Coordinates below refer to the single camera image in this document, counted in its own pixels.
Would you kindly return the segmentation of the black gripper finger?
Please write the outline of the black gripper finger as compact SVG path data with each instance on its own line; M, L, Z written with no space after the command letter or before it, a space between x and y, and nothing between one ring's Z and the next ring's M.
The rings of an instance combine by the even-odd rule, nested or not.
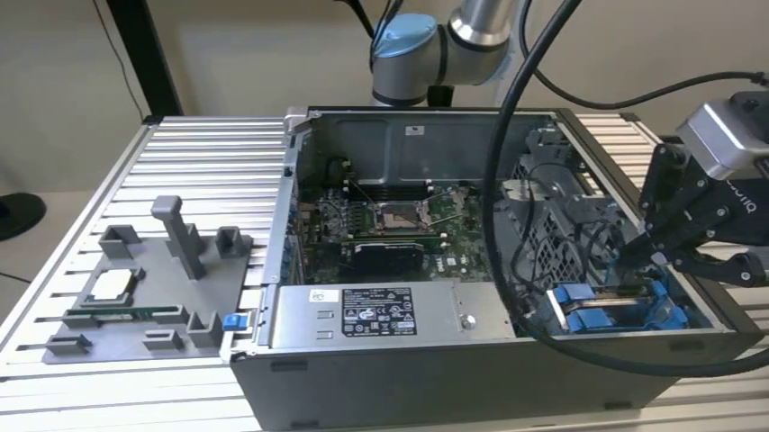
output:
M652 255L672 262L692 249L699 233L684 212L707 192L710 181L690 152L678 144L662 143L654 153L642 185L642 233L617 251L617 268L647 266Z
M695 247L662 247L652 245L652 258L663 258L682 274L720 284L756 287L767 282L760 259L750 252L739 252L728 259L719 259Z

